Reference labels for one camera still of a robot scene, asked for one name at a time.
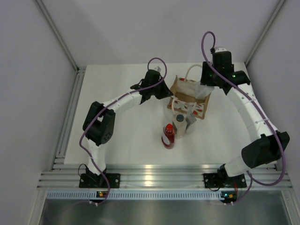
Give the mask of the watermelon print canvas bag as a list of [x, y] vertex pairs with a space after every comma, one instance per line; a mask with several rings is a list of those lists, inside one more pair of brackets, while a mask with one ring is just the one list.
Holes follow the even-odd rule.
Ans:
[[200, 84], [200, 82], [188, 78], [189, 72], [195, 67], [202, 68], [202, 64], [193, 64], [187, 69], [184, 77], [179, 77], [178, 75], [175, 77], [170, 88], [173, 96], [171, 96], [167, 108], [171, 109], [173, 113], [193, 113], [196, 118], [203, 120], [211, 94], [205, 99], [195, 99], [195, 86]]

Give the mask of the red liquid bottle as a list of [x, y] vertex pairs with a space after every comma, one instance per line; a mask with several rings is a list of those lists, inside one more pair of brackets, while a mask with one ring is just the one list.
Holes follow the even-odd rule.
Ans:
[[175, 131], [172, 124], [167, 124], [163, 128], [162, 136], [161, 136], [162, 144], [167, 149], [172, 149], [175, 144]]

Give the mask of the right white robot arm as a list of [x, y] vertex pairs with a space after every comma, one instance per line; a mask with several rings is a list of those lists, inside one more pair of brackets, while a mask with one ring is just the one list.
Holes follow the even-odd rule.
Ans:
[[201, 84], [219, 87], [240, 114], [249, 134], [250, 144], [234, 160], [218, 169], [218, 181], [229, 186], [235, 178], [263, 164], [279, 160], [290, 137], [270, 122], [255, 97], [248, 75], [234, 69], [232, 54], [222, 47], [213, 47], [211, 62], [203, 62]]

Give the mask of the clear bottle dark cap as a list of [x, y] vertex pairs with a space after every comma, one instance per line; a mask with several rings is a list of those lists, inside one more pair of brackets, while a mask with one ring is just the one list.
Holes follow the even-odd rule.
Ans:
[[172, 118], [172, 125], [175, 131], [175, 138], [176, 139], [182, 138], [187, 128], [187, 121], [184, 114], [182, 113], [174, 114]]

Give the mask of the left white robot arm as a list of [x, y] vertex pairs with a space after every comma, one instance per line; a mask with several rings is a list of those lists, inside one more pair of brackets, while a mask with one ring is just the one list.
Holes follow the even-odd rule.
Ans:
[[80, 174], [80, 188], [119, 188], [120, 174], [108, 173], [105, 163], [107, 142], [113, 136], [115, 118], [152, 96], [158, 100], [172, 96], [165, 77], [155, 69], [148, 69], [145, 77], [125, 94], [104, 103], [95, 101], [91, 104], [79, 140], [79, 146], [89, 156], [85, 172]]

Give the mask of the white bottle dark cap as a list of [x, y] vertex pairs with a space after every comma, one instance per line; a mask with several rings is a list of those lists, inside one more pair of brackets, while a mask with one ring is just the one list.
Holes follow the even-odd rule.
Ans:
[[205, 99], [213, 90], [213, 86], [197, 84], [194, 91], [195, 99]]

